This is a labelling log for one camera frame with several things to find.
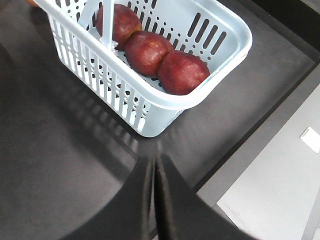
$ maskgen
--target white label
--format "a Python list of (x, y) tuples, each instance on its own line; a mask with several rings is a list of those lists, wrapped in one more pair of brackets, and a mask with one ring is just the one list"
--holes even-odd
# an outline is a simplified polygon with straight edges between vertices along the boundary
[(310, 126), (302, 133), (300, 139), (317, 154), (320, 152), (320, 135)]

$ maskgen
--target apple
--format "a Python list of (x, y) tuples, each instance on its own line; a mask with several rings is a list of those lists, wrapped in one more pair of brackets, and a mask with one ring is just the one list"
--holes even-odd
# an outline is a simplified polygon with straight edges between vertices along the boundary
[(143, 30), (134, 32), (124, 47), (130, 66), (147, 77), (157, 76), (159, 63), (173, 50), (172, 44), (164, 36)]
[(33, 0), (24, 0), (24, 1), (34, 8), (39, 8), (39, 5), (36, 4)]
[[(103, 35), (103, 17), (103, 6), (101, 6), (95, 23), (100, 36)], [(112, 40), (118, 43), (115, 49), (123, 51), (131, 34), (140, 30), (142, 30), (142, 24), (135, 12), (125, 5), (114, 4)]]
[(207, 65), (197, 56), (183, 51), (169, 52), (158, 67), (163, 89), (172, 95), (187, 95), (210, 75)]

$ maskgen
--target white plastic basket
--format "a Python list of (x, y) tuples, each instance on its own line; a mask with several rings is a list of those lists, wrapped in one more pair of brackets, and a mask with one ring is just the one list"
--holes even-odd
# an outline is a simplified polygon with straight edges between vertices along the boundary
[[(203, 101), (252, 45), (248, 26), (216, 0), (115, 0), (134, 10), (144, 30), (207, 63), (211, 74), (201, 85), (188, 95), (171, 95), (157, 79), (132, 70), (123, 52), (116, 56), (99, 41), (95, 17), (107, 1), (88, 0), (89, 7), (87, 0), (35, 0), (48, 14), (61, 62), (145, 137), (159, 135), (184, 110)], [(107, 20), (104, 26), (110, 26)]]

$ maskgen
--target basket slot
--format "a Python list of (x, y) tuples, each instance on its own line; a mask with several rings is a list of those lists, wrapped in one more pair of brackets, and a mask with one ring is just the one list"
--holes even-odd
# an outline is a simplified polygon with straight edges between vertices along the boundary
[(83, 81), (83, 78), (85, 77), (85, 68), (84, 68), (84, 56), (82, 54), (82, 43), (80, 42), (79, 39), (76, 40), (77, 42), (77, 47), (78, 47), (78, 59), (79, 59), (79, 63), (78, 64), (78, 73), (81, 77), (81, 80)]
[(119, 97), (119, 95), (117, 94), (117, 90), (116, 90), (116, 82), (117, 82), (117, 78), (118, 76), (112, 71), (111, 73), (111, 92), (112, 92), (112, 95), (111, 95), (111, 106), (113, 106), (113, 108), (116, 110), (116, 111), (119, 111), (119, 101), (116, 99)]
[(179, 50), (184, 52), (184, 51), (185, 51), (185, 49), (186, 49), (186, 45), (181, 44), (181, 46), (180, 46), (180, 49), (179, 49)]
[(165, 29), (163, 27), (160, 28), (159, 34), (163, 36), (165, 33)]
[(195, 41), (196, 43), (199, 43), (199, 42), (200, 42), (200, 40), (201, 40), (202, 36), (204, 35), (204, 32), (205, 32), (205, 30), (207, 29), (208, 25), (209, 25), (209, 19), (206, 18), (206, 19), (203, 21), (203, 23), (202, 23), (202, 25), (201, 25), (201, 28), (200, 28), (199, 32), (197, 33), (197, 35), (196, 35), (196, 37), (195, 37), (195, 39), (194, 39), (194, 41)]
[(129, 99), (127, 101), (127, 110), (126, 110), (126, 116), (125, 119), (128, 123), (133, 125), (134, 120), (132, 120), (132, 115), (134, 111), (134, 99), (135, 99), (135, 91), (133, 89), (130, 90)]
[(200, 16), (201, 16), (201, 14), (199, 12), (194, 16), (193, 22), (191, 23), (191, 26), (190, 26), (189, 31), (187, 33), (188, 37), (191, 37), (192, 34), (194, 33), (195, 28), (198, 25), (198, 22), (200, 20)]
[(145, 24), (144, 24), (144, 30), (145, 31), (149, 31), (149, 27), (150, 27), (150, 23), (151, 23), (151, 17), (147, 17), (146, 18), (146, 21), (145, 21)]
[(154, 9), (156, 7), (156, 3), (157, 3), (157, 0), (152, 0), (151, 8)]
[(105, 66), (103, 68), (103, 74), (102, 74), (102, 82), (103, 82), (103, 91), (104, 91), (104, 94), (103, 94), (103, 98), (104, 98), (104, 101), (110, 105), (111, 104), (111, 88), (109, 87), (110, 86), (110, 81), (108, 79), (108, 67)]
[(65, 9), (67, 7), (66, 0), (56, 0), (55, 2), (62, 9)]
[(143, 114), (144, 105), (145, 105), (145, 99), (140, 98), (139, 104), (135, 110), (136, 115), (135, 115), (135, 120), (133, 123), (133, 127), (137, 128), (138, 130), (141, 130), (143, 127), (143, 125), (142, 125), (143, 120), (142, 119), (144, 119), (144, 118), (142, 117), (142, 114)]
[(63, 38), (61, 39), (61, 50), (62, 50), (62, 56), (63, 56), (63, 59), (64, 59), (64, 62), (67, 66), (71, 66), (71, 60), (69, 58), (69, 54), (67, 53), (67, 49), (66, 49), (66, 46), (63, 44), (63, 42), (66, 42), (66, 38), (65, 38), (65, 34), (64, 34), (64, 31), (63, 32)]
[(179, 43), (179, 40), (176, 38), (172, 43), (172, 46), (173, 46), (174, 49), (176, 49), (178, 43)]
[(106, 64), (99, 60), (98, 61), (98, 76), (99, 76), (99, 93), (100, 96), (104, 99), (105, 102), (107, 101), (108, 98), (108, 67)]
[(208, 36), (206, 37), (205, 41), (203, 42), (202, 47), (203, 47), (204, 49), (206, 49), (206, 48), (209, 46), (209, 44), (210, 44), (210, 42), (211, 42), (211, 39), (212, 39), (212, 38), (214, 37), (214, 35), (216, 34), (217, 30), (218, 30), (218, 26), (217, 26), (217, 25), (213, 25), (213, 27), (211, 28)]
[(153, 27), (151, 29), (151, 32), (155, 33), (157, 31), (157, 28), (158, 28), (158, 23), (157, 22), (153, 23)]
[(136, 6), (134, 7), (133, 12), (134, 12), (135, 14), (138, 13), (138, 8), (137, 8)]
[(62, 60), (62, 52), (60, 49), (60, 44), (58, 43), (58, 40), (56, 38), (54, 38), (54, 43), (55, 43), (56, 51), (58, 53), (58, 57), (60, 60)]
[(51, 31), (52, 31), (53, 34), (55, 34), (56, 28), (55, 28), (55, 25), (54, 25), (54, 19), (52, 18), (52, 16), (48, 15), (48, 20), (49, 20), (49, 24), (50, 24), (50, 27), (51, 27)]
[(96, 82), (93, 81), (93, 74), (94, 74), (94, 69), (91, 63), (91, 53), (90, 50), (87, 46), (84, 47), (84, 51), (85, 51), (85, 62), (86, 62), (86, 72), (87, 74), (85, 74), (86, 78), (86, 82), (88, 82), (88, 84), (90, 85), (90, 87), (96, 91), (97, 90), (97, 85)]
[(95, 76), (95, 84), (97, 86), (97, 94), (100, 96), (100, 97), (104, 97), (104, 91), (103, 91), (103, 86), (101, 83), (103, 83), (102, 81), (102, 78), (101, 78), (101, 74), (100, 74), (100, 71), (99, 71), (99, 59), (96, 58), (95, 61), (94, 61), (94, 76)]
[(70, 31), (66, 30), (66, 32), (67, 32), (68, 39), (70, 41), (69, 45), (67, 46), (70, 65), (71, 65), (72, 70), (77, 75), (79, 75), (79, 71), (78, 71), (78, 67), (77, 67), (77, 58), (79, 57), (79, 55), (78, 55), (77, 50), (74, 45), (74, 42), (75, 42), (74, 36), (72, 35), (72, 33)]
[(90, 86), (90, 77), (89, 77), (88, 68), (85, 65), (83, 65), (82, 67), (84, 68), (84, 78), (82, 81), (86, 83), (88, 86)]
[(54, 26), (54, 36), (55, 36), (55, 44), (57, 48), (59, 48), (58, 56), (59, 58), (64, 62), (64, 64), (69, 65), (68, 61), (68, 55), (66, 48), (64, 46), (64, 31), (62, 26), (55, 20), (52, 20), (53, 26)]
[(126, 95), (126, 87), (127, 84), (125, 81), (121, 81), (121, 87), (119, 89), (119, 114), (122, 115), (122, 117), (126, 117), (127, 111), (124, 111), (124, 105), (127, 105), (125, 102), (125, 95)]
[(217, 52), (218, 48), (220, 47), (220, 45), (222, 44), (222, 42), (224, 41), (224, 39), (226, 38), (226, 36), (227, 36), (227, 33), (226, 33), (225, 31), (223, 31), (223, 32), (220, 34), (218, 40), (215, 42), (215, 44), (213, 45), (213, 47), (212, 47), (212, 49), (211, 49), (211, 51), (210, 51), (210, 53), (211, 53), (212, 55), (214, 55), (214, 54)]
[(141, 23), (143, 22), (144, 18), (145, 18), (145, 13), (142, 11), (140, 13), (140, 17), (139, 17), (139, 20), (140, 20)]

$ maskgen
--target dark gray surface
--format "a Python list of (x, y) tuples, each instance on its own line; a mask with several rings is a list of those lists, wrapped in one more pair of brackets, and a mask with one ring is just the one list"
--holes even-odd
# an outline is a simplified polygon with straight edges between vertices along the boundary
[(192, 187), (307, 72), (314, 60), (236, 1), (247, 59), (160, 136), (138, 136), (60, 62), (46, 15), (0, 4), (0, 236), (54, 240), (99, 211), (138, 156), (169, 155)]

